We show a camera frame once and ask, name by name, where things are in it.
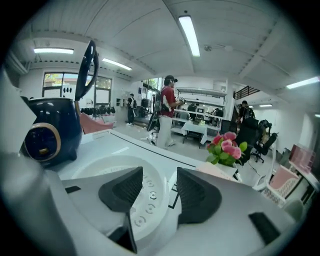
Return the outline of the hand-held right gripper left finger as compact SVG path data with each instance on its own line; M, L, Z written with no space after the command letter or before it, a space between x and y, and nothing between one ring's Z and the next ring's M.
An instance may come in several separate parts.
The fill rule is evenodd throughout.
M62 180L63 222L79 254L135 254L130 210L143 184L141 166Z

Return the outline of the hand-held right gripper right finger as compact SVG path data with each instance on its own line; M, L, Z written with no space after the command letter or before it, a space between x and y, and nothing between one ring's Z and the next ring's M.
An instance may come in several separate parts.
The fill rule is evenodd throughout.
M263 248L291 237L294 219L250 186L177 169L176 248Z

